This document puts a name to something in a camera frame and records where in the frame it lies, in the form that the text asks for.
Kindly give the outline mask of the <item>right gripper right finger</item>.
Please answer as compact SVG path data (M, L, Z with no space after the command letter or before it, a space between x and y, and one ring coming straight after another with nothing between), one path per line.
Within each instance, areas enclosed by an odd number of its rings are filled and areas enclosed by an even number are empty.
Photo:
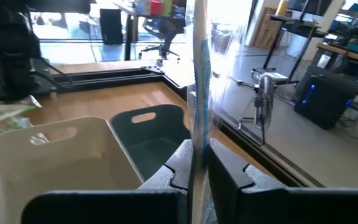
M358 224L358 189L287 187L217 139L209 184L219 224Z

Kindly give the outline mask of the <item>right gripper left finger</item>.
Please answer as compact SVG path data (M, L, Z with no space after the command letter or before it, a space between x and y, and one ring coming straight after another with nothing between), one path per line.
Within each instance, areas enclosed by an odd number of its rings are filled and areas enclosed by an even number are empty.
M184 140L135 190L56 190L33 198L21 224L190 224L193 144Z

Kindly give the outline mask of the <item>blue toothbrush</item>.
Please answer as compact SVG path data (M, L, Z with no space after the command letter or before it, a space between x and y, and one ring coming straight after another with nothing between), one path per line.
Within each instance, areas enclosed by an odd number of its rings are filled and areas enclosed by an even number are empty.
M191 40L194 84L187 90L191 144L193 149L193 187L191 224L206 224L210 205L208 189L209 131L213 125L210 92L211 61L208 40L208 0L187 0L186 35Z

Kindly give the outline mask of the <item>beige plastic bin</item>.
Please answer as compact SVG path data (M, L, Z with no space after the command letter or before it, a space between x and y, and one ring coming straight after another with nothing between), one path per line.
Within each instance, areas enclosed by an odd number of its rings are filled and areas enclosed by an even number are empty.
M98 116L0 134L0 224L53 190L132 190L143 184L116 132Z

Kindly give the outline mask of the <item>slate grey plastic bin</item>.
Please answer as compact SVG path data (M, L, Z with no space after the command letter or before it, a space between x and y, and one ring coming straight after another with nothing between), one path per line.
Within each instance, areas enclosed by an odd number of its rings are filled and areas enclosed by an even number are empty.
M119 113L109 124L146 181L190 138L183 118L181 107L165 104Z

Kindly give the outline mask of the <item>black computer tower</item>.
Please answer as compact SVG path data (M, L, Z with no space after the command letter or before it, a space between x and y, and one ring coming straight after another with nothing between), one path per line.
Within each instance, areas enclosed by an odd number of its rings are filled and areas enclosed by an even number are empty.
M300 86L295 112L322 129L331 129L356 97L342 75L310 75Z

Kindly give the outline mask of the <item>black floor fan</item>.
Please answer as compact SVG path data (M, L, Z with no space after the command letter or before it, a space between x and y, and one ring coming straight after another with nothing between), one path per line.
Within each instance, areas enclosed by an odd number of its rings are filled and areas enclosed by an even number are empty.
M275 89L277 85L287 81L288 77L280 73L265 72L258 77L257 83L252 87L254 96L248 102L242 118L239 120L238 129L242 129L245 122L252 121L254 126L262 132L261 139L257 140L260 146L265 144L265 130L270 126ZM245 117L250 106L254 107L254 116Z

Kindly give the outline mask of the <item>green toothbrush, clear wrapper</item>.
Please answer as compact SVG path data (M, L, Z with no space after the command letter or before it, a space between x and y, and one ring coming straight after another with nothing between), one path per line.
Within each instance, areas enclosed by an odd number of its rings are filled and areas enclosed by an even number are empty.
M13 129L29 128L32 126L29 118L9 118L0 122L0 134Z
M0 122L9 118L25 118L24 113L42 108L40 105L0 105Z

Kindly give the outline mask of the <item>black stand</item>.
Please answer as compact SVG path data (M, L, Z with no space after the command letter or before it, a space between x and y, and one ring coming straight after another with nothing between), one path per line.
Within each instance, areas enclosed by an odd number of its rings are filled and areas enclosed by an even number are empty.
M314 22L305 21L301 17L301 19L290 19L289 17L285 16L276 16L273 14L268 14L268 18L271 21L279 22L279 30L275 35L273 40L272 46L269 49L267 58L263 64L262 68L253 68L251 70L251 77L254 81L257 81L261 74L265 72L276 72L277 69L275 67L269 67L270 58L273 55L274 50L278 46L278 41L282 35L283 31L287 31L292 34L300 35L302 37L306 37L306 43L304 44L290 74L288 77L284 77L277 82L278 85L286 85L286 84L296 84L299 83L297 80L292 80L312 38L323 38L327 35L326 32L322 32L319 30L320 26L316 25Z

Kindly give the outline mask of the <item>wooden desk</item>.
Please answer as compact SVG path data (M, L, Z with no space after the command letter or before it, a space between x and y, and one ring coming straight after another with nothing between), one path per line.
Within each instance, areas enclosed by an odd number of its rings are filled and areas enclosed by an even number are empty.
M331 52L335 56L346 55L351 59L358 60L358 52L348 51L347 49L344 49L341 47L336 47L336 46L329 45L329 44L319 43L317 45L317 48L318 48L318 52L316 53L316 55L326 54L326 52Z

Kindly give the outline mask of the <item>office chair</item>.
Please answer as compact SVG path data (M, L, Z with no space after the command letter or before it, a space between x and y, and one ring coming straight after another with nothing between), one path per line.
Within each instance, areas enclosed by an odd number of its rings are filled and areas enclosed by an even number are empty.
M166 60L166 59L163 59L161 54L160 54L160 51L161 51L161 48L163 47L163 44L164 44L164 34L162 34L160 31L159 31L159 28L160 28L160 23L163 19L145 19L143 24L142 24L142 27L149 33L151 34L152 36L158 38L159 40L161 40L162 42L160 43L160 45L157 45L155 47L150 47L150 48L146 48L146 49L143 49L139 52L139 58L142 57L142 53L143 52L150 52L150 51L158 51L158 54L161 58L161 60ZM180 59L180 56L178 54L176 54L175 52L172 52L171 50L168 51L168 54L173 54L175 56L178 57L178 59Z

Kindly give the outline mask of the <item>black-legged desk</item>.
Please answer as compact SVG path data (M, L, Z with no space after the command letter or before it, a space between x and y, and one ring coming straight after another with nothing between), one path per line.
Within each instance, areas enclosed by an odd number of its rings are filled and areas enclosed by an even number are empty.
M112 2L121 11L126 13L126 26L124 38L124 60L131 59L131 46L133 42L137 42L137 25L140 17L146 19L168 19L171 21L184 21L185 17L178 16L163 16L163 15L144 15L136 11L135 7L129 5L129 0L113 0Z

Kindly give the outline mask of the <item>wooden pallet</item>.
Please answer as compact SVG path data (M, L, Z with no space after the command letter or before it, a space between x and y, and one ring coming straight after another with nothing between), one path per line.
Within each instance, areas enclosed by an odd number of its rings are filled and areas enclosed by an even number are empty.
M277 8L265 7L262 18L257 27L257 33L251 42L251 46L268 50L271 48L275 35L278 33L280 23L270 19L270 14L275 15Z

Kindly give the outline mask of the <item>black box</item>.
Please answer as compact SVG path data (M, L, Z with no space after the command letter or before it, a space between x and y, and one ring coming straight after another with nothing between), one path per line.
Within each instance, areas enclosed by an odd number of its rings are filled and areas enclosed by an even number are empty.
M103 43L106 45L122 44L124 38L122 34L121 10L100 9L99 13Z

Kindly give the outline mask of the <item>person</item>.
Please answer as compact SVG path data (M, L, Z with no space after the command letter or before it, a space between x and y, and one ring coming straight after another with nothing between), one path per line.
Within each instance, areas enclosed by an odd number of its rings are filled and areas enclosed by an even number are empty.
M184 33L186 23L184 19L163 19L160 23L159 31L164 34L164 44L160 54L163 59L167 58L172 40L177 34Z

